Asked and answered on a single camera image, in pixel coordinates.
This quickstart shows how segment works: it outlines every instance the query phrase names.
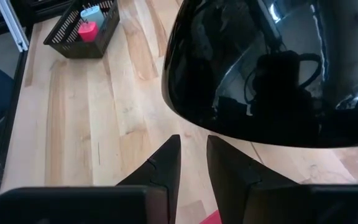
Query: wood grain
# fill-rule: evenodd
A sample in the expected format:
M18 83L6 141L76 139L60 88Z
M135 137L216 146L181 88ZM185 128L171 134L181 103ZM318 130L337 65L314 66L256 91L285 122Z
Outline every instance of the wood grain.
M199 223L216 202L206 165L209 131L163 102L167 37L181 0L119 0L121 22L101 60L69 60L36 24L1 192L17 187L115 185L172 134L182 141L177 223ZM295 149L221 136L301 183L358 183L358 148Z

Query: black basket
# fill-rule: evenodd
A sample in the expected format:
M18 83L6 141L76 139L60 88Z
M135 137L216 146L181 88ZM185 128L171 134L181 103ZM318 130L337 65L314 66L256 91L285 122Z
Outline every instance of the black basket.
M92 42L83 42L78 29L82 22L80 13L85 7L99 6L104 22ZM117 0L76 0L62 15L45 39L66 58L101 58L119 22Z

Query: red item in basket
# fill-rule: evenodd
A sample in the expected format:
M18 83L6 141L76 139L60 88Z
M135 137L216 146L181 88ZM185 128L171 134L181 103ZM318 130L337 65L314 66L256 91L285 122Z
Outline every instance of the red item in basket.
M78 29L78 34L84 42L92 42L98 34L98 25L95 22L83 22Z
M204 219L200 224L222 224L219 210L216 210L208 218Z

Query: glossy black surface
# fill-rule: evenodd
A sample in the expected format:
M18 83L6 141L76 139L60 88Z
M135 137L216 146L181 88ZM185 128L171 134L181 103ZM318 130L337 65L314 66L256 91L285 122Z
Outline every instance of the glossy black surface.
M163 96L234 138L358 145L358 0L184 0Z

